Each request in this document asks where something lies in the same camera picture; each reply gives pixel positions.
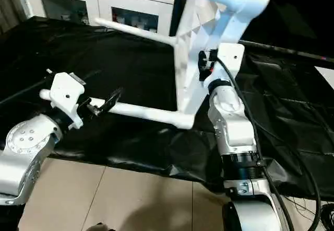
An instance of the black plastic sheet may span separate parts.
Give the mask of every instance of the black plastic sheet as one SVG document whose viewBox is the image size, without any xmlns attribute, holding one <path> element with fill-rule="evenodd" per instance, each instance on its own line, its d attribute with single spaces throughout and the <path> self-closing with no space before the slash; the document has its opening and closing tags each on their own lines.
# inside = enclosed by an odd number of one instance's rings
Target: black plastic sheet
<svg viewBox="0 0 334 231">
<path fill-rule="evenodd" d="M 120 102 L 176 110 L 173 49 L 100 27 L 32 18 L 0 38 L 0 140 L 16 123 L 50 109 L 39 98 L 47 68 L 75 72 L 85 94 L 106 98 L 125 89 Z M 315 175 L 321 196 L 334 199 L 334 92 L 314 68 L 324 62 L 246 47 L 237 76 L 258 128 L 270 174 L 281 193 L 313 195 L 290 149 Z M 70 131 L 55 158 L 198 181 L 222 190 L 221 159 L 206 100 L 189 131 L 159 122 L 108 114 Z"/>
</svg>

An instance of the black wire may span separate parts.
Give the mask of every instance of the black wire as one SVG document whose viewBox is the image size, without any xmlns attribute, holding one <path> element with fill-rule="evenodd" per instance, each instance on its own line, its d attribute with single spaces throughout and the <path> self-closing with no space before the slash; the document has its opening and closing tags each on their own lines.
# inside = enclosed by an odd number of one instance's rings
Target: black wire
<svg viewBox="0 0 334 231">
<path fill-rule="evenodd" d="M 307 210 L 307 211 L 309 211 L 311 214 L 315 215 L 315 213 L 314 213 L 313 211 L 311 211 L 310 209 L 308 209 L 306 206 L 302 206 L 302 205 L 300 205 L 299 203 L 295 202 L 295 201 L 294 201 L 294 197 L 293 197 L 293 200 L 289 199 L 289 198 L 286 197 L 286 196 L 283 196 L 283 197 L 284 197 L 286 200 L 291 201 L 291 202 L 294 203 L 295 205 L 302 207 L 303 210 Z"/>
<path fill-rule="evenodd" d="M 327 231 L 334 230 L 334 204 L 329 203 L 321 207 L 321 222 Z"/>
<path fill-rule="evenodd" d="M 263 161 L 263 156 L 262 156 L 262 151 L 261 151 L 261 147 L 260 147 L 259 137 L 258 137 L 258 134 L 257 134 L 257 131 L 256 131 L 255 120 L 253 118 L 251 110 L 250 110 L 248 104 L 246 103 L 246 100 L 245 100 L 238 84 L 236 83 L 235 79 L 233 78 L 231 72 L 229 71 L 229 69 L 225 66 L 225 64 L 218 57 L 217 57 L 216 60 L 217 60 L 217 62 L 219 62 L 222 65 L 222 67 L 224 68 L 224 70 L 228 74 L 228 76 L 229 76 L 229 78 L 230 78 L 230 80 L 231 80 L 231 82 L 232 82 L 232 84 L 235 88 L 236 93 L 238 94 L 238 96 L 240 97 L 241 101 L 243 102 L 243 104 L 245 106 L 245 111 L 248 114 L 249 121 L 251 122 L 251 124 L 253 126 L 253 129 L 254 129 L 254 137 L 255 137 L 255 141 L 256 141 L 256 145 L 257 145 L 257 151 L 259 153 L 259 158 L 260 158 L 261 161 Z M 281 195 L 279 194 L 277 188 L 275 187 L 275 184 L 272 181 L 271 177 L 269 176 L 267 168 L 265 166 L 263 166 L 263 172 L 264 172 L 264 174 L 265 174 L 265 176 L 266 176 L 266 178 L 269 182 L 271 190 L 274 192 L 279 204 L 282 207 L 283 213 L 284 213 L 285 218 L 287 219 L 287 222 L 288 222 L 289 230 L 294 231 L 292 220 L 291 220 L 291 217 L 290 217 L 289 212 L 287 210 L 287 207 L 285 206 L 285 204 L 283 202 L 283 199 L 282 199 Z"/>
</svg>

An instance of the glass cabinet door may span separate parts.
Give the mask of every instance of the glass cabinet door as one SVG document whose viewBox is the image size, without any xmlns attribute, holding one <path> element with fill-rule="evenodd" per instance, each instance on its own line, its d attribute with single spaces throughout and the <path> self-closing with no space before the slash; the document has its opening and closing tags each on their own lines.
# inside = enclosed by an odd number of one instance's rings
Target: glass cabinet door
<svg viewBox="0 0 334 231">
<path fill-rule="evenodd" d="M 169 35 L 173 4 L 153 0 L 99 0 L 100 17 Z"/>
<path fill-rule="evenodd" d="M 81 0 L 42 0 L 48 18 L 89 25 L 86 2 Z"/>
<path fill-rule="evenodd" d="M 114 22 L 137 27 L 143 30 L 157 32 L 159 16 L 138 11 L 126 10 L 112 7 L 112 17 Z"/>
<path fill-rule="evenodd" d="M 35 16 L 97 26 L 98 0 L 29 0 Z"/>
</svg>

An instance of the beige floor tile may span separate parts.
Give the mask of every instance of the beige floor tile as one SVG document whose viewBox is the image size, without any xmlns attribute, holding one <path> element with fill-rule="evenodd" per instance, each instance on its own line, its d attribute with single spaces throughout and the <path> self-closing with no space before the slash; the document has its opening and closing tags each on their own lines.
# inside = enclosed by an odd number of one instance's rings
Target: beige floor tile
<svg viewBox="0 0 334 231">
<path fill-rule="evenodd" d="M 83 230 L 98 222 L 116 231 L 191 231 L 192 183 L 107 168 Z"/>
<path fill-rule="evenodd" d="M 194 182 L 193 187 L 193 231 L 222 231 L 222 205 L 228 199 L 199 183 Z"/>
<path fill-rule="evenodd" d="M 80 231 L 104 167 L 47 159 L 20 231 Z"/>
</svg>

